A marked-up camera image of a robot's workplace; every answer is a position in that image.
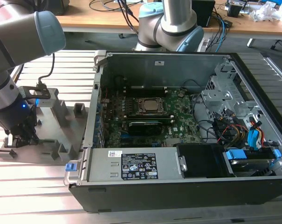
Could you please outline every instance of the motherboard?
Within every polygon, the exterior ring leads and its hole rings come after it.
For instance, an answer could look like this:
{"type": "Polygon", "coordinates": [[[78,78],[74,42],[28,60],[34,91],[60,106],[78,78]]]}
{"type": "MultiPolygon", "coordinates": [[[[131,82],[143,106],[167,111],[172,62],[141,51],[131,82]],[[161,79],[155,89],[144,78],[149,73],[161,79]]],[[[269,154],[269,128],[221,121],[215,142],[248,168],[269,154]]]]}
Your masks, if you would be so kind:
{"type": "Polygon", "coordinates": [[[190,95],[185,90],[117,91],[102,103],[107,148],[172,147],[201,142],[190,95]]]}

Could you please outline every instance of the cpu socket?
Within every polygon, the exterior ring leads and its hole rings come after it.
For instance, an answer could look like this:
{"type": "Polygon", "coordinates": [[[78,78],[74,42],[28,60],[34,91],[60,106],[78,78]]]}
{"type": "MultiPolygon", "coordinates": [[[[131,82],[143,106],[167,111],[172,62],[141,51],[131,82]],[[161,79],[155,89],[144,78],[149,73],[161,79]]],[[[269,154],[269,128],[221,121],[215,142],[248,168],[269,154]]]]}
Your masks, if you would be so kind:
{"type": "Polygon", "coordinates": [[[139,114],[142,113],[163,113],[164,106],[161,98],[141,98],[138,99],[139,114]]]}

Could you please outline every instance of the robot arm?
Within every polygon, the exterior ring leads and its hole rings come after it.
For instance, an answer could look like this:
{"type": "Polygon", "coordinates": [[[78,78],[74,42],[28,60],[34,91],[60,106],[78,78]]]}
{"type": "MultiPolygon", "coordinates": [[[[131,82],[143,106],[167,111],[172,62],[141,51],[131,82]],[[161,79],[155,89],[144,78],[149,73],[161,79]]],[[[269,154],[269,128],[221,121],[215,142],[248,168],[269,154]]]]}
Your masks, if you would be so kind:
{"type": "Polygon", "coordinates": [[[197,26],[192,0],[163,0],[140,7],[139,36],[135,50],[164,47],[170,51],[195,51],[204,35],[197,26]]]}
{"type": "MultiPolygon", "coordinates": [[[[7,70],[65,46],[56,17],[48,11],[31,12],[25,1],[0,0],[0,126],[12,136],[11,141],[5,142],[9,147],[37,144],[35,105],[27,101],[37,96],[30,95],[28,88],[18,88],[7,70]]],[[[45,85],[38,85],[37,89],[46,90],[45,85]]]]}

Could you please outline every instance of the power supply label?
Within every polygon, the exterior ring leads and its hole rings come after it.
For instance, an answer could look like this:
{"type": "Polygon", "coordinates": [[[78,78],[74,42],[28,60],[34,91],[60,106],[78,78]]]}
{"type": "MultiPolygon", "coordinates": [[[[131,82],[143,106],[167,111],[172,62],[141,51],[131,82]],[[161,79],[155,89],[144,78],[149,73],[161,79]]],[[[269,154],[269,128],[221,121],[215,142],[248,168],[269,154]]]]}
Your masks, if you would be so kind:
{"type": "Polygon", "coordinates": [[[158,179],[155,153],[122,154],[121,178],[125,181],[158,179]]]}

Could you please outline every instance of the wooden desk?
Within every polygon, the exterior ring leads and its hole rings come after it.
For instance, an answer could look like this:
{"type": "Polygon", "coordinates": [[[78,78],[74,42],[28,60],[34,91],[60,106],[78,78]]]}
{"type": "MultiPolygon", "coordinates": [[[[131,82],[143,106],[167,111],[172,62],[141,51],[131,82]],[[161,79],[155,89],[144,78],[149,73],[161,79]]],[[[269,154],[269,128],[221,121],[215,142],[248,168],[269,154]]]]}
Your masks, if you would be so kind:
{"type": "MultiPolygon", "coordinates": [[[[249,15],[241,15],[239,18],[227,17],[227,12],[222,10],[225,0],[216,0],[216,8],[224,19],[233,23],[229,36],[255,39],[282,39],[282,25],[279,21],[254,22],[249,15]]],[[[97,12],[89,8],[90,0],[70,0],[70,6],[64,16],[57,16],[64,31],[69,32],[103,32],[103,33],[132,33],[128,28],[121,12],[97,12]]],[[[118,7],[117,3],[109,3],[109,7],[118,7]]],[[[138,17],[140,4],[131,7],[134,15],[138,17]]],[[[100,2],[92,5],[101,9],[100,2]]],[[[132,18],[131,22],[137,28],[138,23],[132,18]]],[[[211,19],[210,26],[204,28],[206,37],[218,31],[218,23],[211,19]]]]}

